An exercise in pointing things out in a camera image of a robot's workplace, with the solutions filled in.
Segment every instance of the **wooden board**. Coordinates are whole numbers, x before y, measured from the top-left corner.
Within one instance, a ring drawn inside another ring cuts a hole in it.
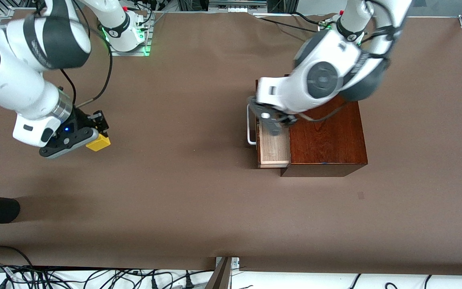
[[[321,119],[344,103],[336,96],[305,114]],[[281,176],[343,177],[368,164],[358,103],[345,104],[321,122],[299,119],[290,127],[290,155],[290,165]]]
[[[286,168],[290,163],[290,133],[288,128],[283,128],[279,135],[273,136],[268,133],[261,121],[256,123],[258,168]]]

